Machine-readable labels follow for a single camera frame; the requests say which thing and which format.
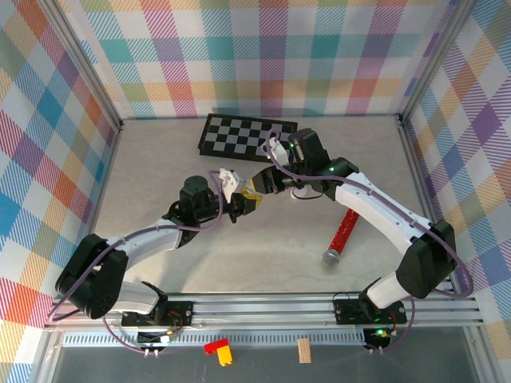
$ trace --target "gray floor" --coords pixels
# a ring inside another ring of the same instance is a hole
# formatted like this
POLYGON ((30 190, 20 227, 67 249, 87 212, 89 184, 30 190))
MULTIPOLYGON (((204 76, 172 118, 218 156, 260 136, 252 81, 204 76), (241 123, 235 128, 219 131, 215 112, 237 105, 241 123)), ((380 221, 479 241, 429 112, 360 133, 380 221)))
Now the gray floor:
POLYGON ((462 329, 413 329, 396 349, 369 355, 361 346, 312 346, 312 363, 298 363, 296 347, 232 348, 221 367, 202 347, 143 358, 120 347, 64 348, 54 383, 135 382, 367 382, 471 383, 479 381, 462 329))
MULTIPOLYGON (((399 203, 420 203, 393 117, 295 118, 313 128, 331 158, 344 156, 399 203)), ((178 199, 184 180, 230 168, 247 178, 268 166, 199 156, 204 120, 129 121, 122 133, 97 222, 101 236, 125 235, 159 219, 178 199)), ((154 255, 126 274, 167 292, 361 290, 395 270, 401 256, 381 233, 360 219, 341 263, 327 269, 321 255, 346 208, 326 197, 298 201, 266 195, 257 211, 177 251, 154 255)))

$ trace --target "metal vent grate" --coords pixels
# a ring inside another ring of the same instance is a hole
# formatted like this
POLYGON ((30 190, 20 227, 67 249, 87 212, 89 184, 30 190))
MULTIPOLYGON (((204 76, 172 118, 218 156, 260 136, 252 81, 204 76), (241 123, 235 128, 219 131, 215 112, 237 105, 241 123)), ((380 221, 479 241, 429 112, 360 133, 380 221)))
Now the metal vent grate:
MULTIPOLYGON (((121 339, 134 343, 137 333, 129 331, 121 339)), ((281 331, 204 331, 185 330, 170 345, 205 345, 227 338, 231 345, 278 346, 296 345, 299 338, 309 338, 312 345, 360 345, 364 343, 362 330, 281 330, 281 331)), ((67 333, 64 347, 116 346, 119 345, 106 332, 67 333)))

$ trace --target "wooden block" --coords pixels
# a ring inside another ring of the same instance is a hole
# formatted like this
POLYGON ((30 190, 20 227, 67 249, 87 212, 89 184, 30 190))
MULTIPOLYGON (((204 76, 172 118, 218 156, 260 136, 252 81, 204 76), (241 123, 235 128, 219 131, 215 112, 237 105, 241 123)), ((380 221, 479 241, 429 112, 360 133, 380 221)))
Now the wooden block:
POLYGON ((298 340, 298 356, 300 363, 312 363, 311 342, 309 338, 300 338, 298 340))

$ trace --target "metal frame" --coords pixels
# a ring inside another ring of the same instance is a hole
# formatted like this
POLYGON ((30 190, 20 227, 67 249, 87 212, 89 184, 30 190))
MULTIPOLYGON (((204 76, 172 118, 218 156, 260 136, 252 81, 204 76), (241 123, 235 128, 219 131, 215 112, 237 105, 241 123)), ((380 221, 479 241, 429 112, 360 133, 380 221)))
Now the metal frame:
MULTIPOLYGON (((413 150, 414 146, 410 135, 411 123, 403 117, 396 116, 396 125, 424 213, 433 221, 437 221, 438 217, 434 212, 433 203, 427 192, 418 157, 413 150)), ((460 292, 461 287, 455 273, 451 275, 451 282, 453 283, 454 290, 460 292)), ((463 330, 480 380, 485 383, 504 382, 505 379, 498 365, 497 356, 490 345, 486 328, 484 326, 465 326, 463 330)))
POLYGON ((85 83, 89 86, 92 94, 98 101, 101 109, 109 119, 110 124, 117 127, 118 130, 122 126, 122 118, 113 104, 103 83, 96 74, 93 65, 87 58, 87 54, 74 33, 73 28, 69 24, 67 17, 64 15, 61 7, 52 0, 38 0, 39 6, 42 8, 46 17, 50 21, 51 26, 57 32, 61 39, 66 52, 73 59, 74 64, 78 68, 78 72, 83 76, 85 83))
POLYGON ((29 383, 50 383, 53 380, 64 336, 65 334, 60 331, 44 331, 42 333, 42 338, 34 358, 34 365, 30 370, 29 383))
POLYGON ((108 185, 110 175, 112 174, 113 163, 115 162, 115 157, 117 155, 119 143, 121 142, 123 130, 124 129, 121 126, 119 128, 119 130, 115 133, 115 137, 113 139, 112 152, 110 153, 109 162, 106 165, 105 177, 103 178, 103 182, 101 183, 101 189, 99 191, 99 196, 97 197, 96 205, 93 206, 93 214, 92 214, 92 219, 91 219, 91 223, 90 223, 89 233, 94 233, 94 231, 96 230, 96 225, 97 225, 97 220, 99 219, 101 205, 103 204, 103 200, 105 199, 106 185, 108 185))
POLYGON ((424 72, 419 78, 414 91, 410 95, 410 99, 403 109, 403 120, 408 120, 420 104, 422 98, 426 94, 426 90, 430 87, 431 81, 453 46, 456 36, 459 34, 463 24, 465 24, 466 19, 470 16, 470 11, 476 1, 477 0, 460 0, 458 6, 450 17, 447 27, 441 35, 437 46, 431 54, 431 58, 424 68, 424 72))
MULTIPOLYGON (((452 290, 450 280, 442 288, 452 290)), ((345 325, 335 323, 332 304, 334 293, 258 293, 258 294, 170 294, 171 301, 193 301, 192 330, 336 330, 379 328, 378 325, 345 325)), ((337 294, 335 299, 356 299, 358 293, 337 294)), ((63 304, 58 315, 67 314, 75 307, 63 304)), ((407 317, 410 318, 411 304, 405 302, 407 317)), ((120 314, 108 314, 107 322, 119 326, 120 314)), ((454 301, 440 294, 416 300, 414 326, 481 326, 482 316, 474 298, 454 301)), ((101 321, 89 319, 79 313, 59 322, 49 323, 48 331, 98 331, 103 330, 101 321)), ((137 327, 123 327, 123 330, 138 330, 137 327)), ((150 331, 165 331, 154 326, 150 331)))

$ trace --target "cable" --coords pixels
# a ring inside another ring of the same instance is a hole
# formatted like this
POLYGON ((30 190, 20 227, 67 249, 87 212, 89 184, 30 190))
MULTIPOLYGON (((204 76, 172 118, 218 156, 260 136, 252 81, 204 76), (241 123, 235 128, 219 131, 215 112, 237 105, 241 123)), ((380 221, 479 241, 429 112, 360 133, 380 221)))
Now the cable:
POLYGON ((293 195, 293 197, 295 197, 296 199, 301 199, 302 201, 307 201, 308 199, 318 199, 318 198, 321 198, 323 197, 323 192, 321 192, 321 194, 319 195, 314 195, 312 197, 298 197, 296 194, 295 194, 295 190, 296 188, 292 188, 291 189, 291 194, 293 195))
MULTIPOLYGON (((61 298, 60 301, 58 301, 58 303, 55 305, 55 307, 50 311, 50 314, 48 315, 48 320, 50 322, 54 322, 55 319, 53 318, 55 316, 55 314, 57 313, 57 310, 62 306, 62 304, 69 299, 69 297, 71 295, 73 295, 73 293, 77 290, 77 288, 85 281, 85 279, 87 278, 87 276, 91 273, 91 271, 93 270, 93 268, 112 250, 114 249, 115 247, 121 245, 122 243, 126 242, 126 241, 129 241, 130 239, 133 239, 135 237, 137 237, 138 235, 142 235, 142 234, 145 234, 145 233, 149 233, 151 231, 156 231, 156 230, 160 230, 160 229, 179 229, 179 230, 188 230, 188 231, 209 231, 211 229, 214 228, 214 226, 216 226, 218 224, 218 222, 220 222, 221 218, 222 218, 222 214, 224 212, 224 199, 222 198, 222 187, 220 186, 220 183, 218 182, 218 180, 216 179, 216 177, 214 176, 215 174, 220 174, 220 172, 218 171, 209 171, 208 172, 210 178, 212 179, 213 181, 213 184, 215 185, 215 188, 216 188, 216 191, 218 192, 218 196, 219 196, 219 210, 218 210, 218 216, 215 220, 214 223, 212 223, 211 225, 207 226, 207 227, 189 227, 189 226, 182 226, 182 225, 162 225, 162 226, 159 226, 159 227, 146 227, 144 229, 140 229, 138 231, 134 231, 133 233, 131 234, 128 234, 126 235, 123 239, 119 239, 118 241, 116 241, 115 243, 111 244, 110 246, 108 246, 106 249, 104 249, 89 265, 89 267, 87 267, 85 269, 85 271, 83 272, 83 274, 80 276, 80 278, 78 278, 78 280, 69 288, 69 290, 64 294, 64 296, 61 298)), ((57 317, 58 320, 61 320, 61 319, 64 319, 63 318, 64 315, 62 315, 61 317, 57 317)), ((109 324, 106 322, 106 318, 103 317, 102 318, 103 320, 103 324, 105 325, 105 328, 106 330, 109 332, 110 335, 112 335, 112 337, 118 341, 121 345, 123 345, 124 347, 126 347, 127 349, 130 349, 132 351, 135 351, 137 353, 142 353, 142 354, 145 354, 145 351, 139 349, 138 347, 135 347, 133 345, 130 345, 126 342, 124 342, 122 339, 120 339, 113 331, 112 329, 110 328, 109 324)))
POLYGON ((409 300, 411 305, 412 305, 412 313, 411 313, 411 316, 410 316, 410 320, 408 321, 408 326, 406 327, 405 332, 402 333, 402 335, 399 337, 399 339, 395 343, 392 343, 392 344, 388 345, 384 349, 385 351, 387 351, 389 349, 393 349, 395 346, 397 346, 399 343, 401 343, 408 336, 408 333, 410 332, 410 330, 412 328, 412 325, 414 324, 414 320, 415 320, 415 301, 414 301, 414 299, 412 297, 408 297, 407 300, 409 300))
MULTIPOLYGON (((266 142, 265 142, 266 148, 270 148, 271 147, 271 145, 270 145, 270 137, 271 137, 272 133, 274 133, 276 135, 276 138, 275 138, 276 140, 278 140, 280 138, 280 132, 276 131, 275 129, 270 130, 268 132, 267 136, 266 136, 266 142)), ((357 181, 351 180, 349 178, 338 177, 338 176, 301 176, 300 174, 295 174, 295 173, 290 172, 289 170, 287 170, 283 165, 281 165, 277 161, 277 159, 275 158, 275 156, 273 155, 271 150, 267 150, 266 153, 270 157, 271 162, 273 162, 273 164, 275 165, 275 167, 277 169, 279 169, 285 175, 290 176, 292 178, 295 178, 297 180, 304 180, 304 181, 327 181, 327 180, 332 180, 332 181, 338 181, 338 182, 343 182, 345 184, 356 186, 357 188, 361 188, 362 190, 364 190, 366 193, 370 193, 371 195, 373 195, 376 199, 378 199, 385 206, 387 206, 390 210, 392 210, 392 212, 396 213, 397 215, 402 217, 405 221, 407 221, 410 224, 413 224, 413 226, 416 226, 416 228, 418 228, 420 231, 426 233, 431 238, 433 238, 435 241, 440 243, 442 245, 442 247, 444 249, 446 249, 446 251, 449 253, 449 255, 451 257, 453 257, 456 260, 456 262, 458 263, 459 267, 461 268, 461 270, 463 271, 463 274, 465 275, 465 277, 467 279, 467 284, 468 284, 467 290, 465 292, 461 293, 461 294, 451 294, 451 293, 448 293, 446 291, 434 289, 435 292, 437 292, 439 294, 442 294, 442 295, 445 295, 445 296, 450 297, 450 298, 466 298, 466 297, 468 297, 469 295, 471 295, 473 293, 473 280, 472 280, 472 276, 469 273, 469 269, 466 267, 466 265, 460 259, 458 254, 456 254, 456 251, 454 251, 451 248, 451 246, 449 246, 438 235, 433 233, 429 228, 422 226, 420 223, 414 222, 404 211, 402 211, 400 208, 396 207, 385 196, 383 196, 380 193, 378 193, 377 191, 367 187, 366 185, 361 184, 361 183, 359 183, 357 181)))
POLYGON ((70 312, 69 312, 69 313, 67 313, 67 314, 63 314, 63 315, 61 315, 61 316, 59 316, 59 317, 55 317, 55 318, 53 318, 53 321, 54 321, 54 322, 58 322, 58 321, 61 321, 62 319, 67 319, 67 318, 69 318, 69 317, 72 317, 72 316, 73 316, 73 315, 75 315, 75 314, 78 314, 80 311, 81 311, 80 309, 76 309, 76 310, 70 311, 70 312))
POLYGON ((348 299, 351 299, 348 293, 335 293, 334 296, 332 297, 332 303, 334 302, 335 297, 339 294, 345 294, 348 297, 348 299))
POLYGON ((392 322, 394 325, 392 326, 392 331, 396 330, 396 325, 398 324, 398 319, 396 318, 396 314, 394 314, 394 311, 389 311, 390 316, 392 317, 392 322))
POLYGON ((162 226, 159 226, 159 227, 146 227, 144 229, 140 229, 140 230, 137 230, 137 231, 134 231, 133 233, 131 234, 128 234, 126 235, 123 239, 119 239, 118 241, 116 241, 115 243, 111 244, 110 246, 108 246, 106 249, 104 249, 89 265, 89 267, 87 267, 85 269, 85 271, 83 272, 83 274, 80 276, 80 278, 78 278, 78 280, 69 288, 69 290, 67 290, 67 292, 64 294, 64 296, 62 297, 62 299, 60 301, 58 301, 57 305, 55 305, 55 307, 50 311, 50 314, 48 315, 48 320, 50 322, 53 321, 53 316, 55 315, 55 313, 57 312, 57 310, 60 308, 60 306, 62 306, 62 304, 69 299, 69 297, 71 295, 73 295, 73 293, 77 290, 77 288, 85 281, 85 279, 87 278, 87 276, 91 273, 91 271, 93 270, 93 268, 111 251, 113 250, 114 248, 116 248, 117 246, 121 245, 122 243, 126 242, 126 241, 129 241, 130 239, 133 239, 135 237, 137 237, 138 235, 142 235, 142 234, 145 234, 145 233, 149 233, 151 231, 157 231, 157 230, 161 230, 161 229, 179 229, 179 230, 186 230, 186 231, 209 231, 211 229, 214 228, 214 226, 216 226, 218 224, 218 222, 221 220, 222 218, 222 214, 223 214, 223 211, 224 211, 224 199, 221 198, 222 196, 222 187, 220 186, 220 184, 218 183, 218 181, 216 180, 216 178, 213 176, 214 174, 220 174, 220 172, 218 171, 209 171, 208 172, 209 176, 211 177, 213 183, 215 184, 215 187, 216 187, 216 190, 218 191, 219 193, 219 212, 218 212, 218 216, 215 220, 215 222, 207 227, 190 227, 190 226, 182 226, 182 225, 162 225, 162 226))
POLYGON ((181 314, 179 314, 177 311, 169 311, 167 316, 177 316, 180 320, 180 323, 181 323, 181 326, 179 327, 179 329, 177 328, 177 325, 176 325, 176 320, 174 318, 172 318, 172 321, 174 322, 174 327, 176 327, 176 331, 179 331, 183 328, 184 326, 184 321, 183 321, 183 317, 181 316, 181 314))

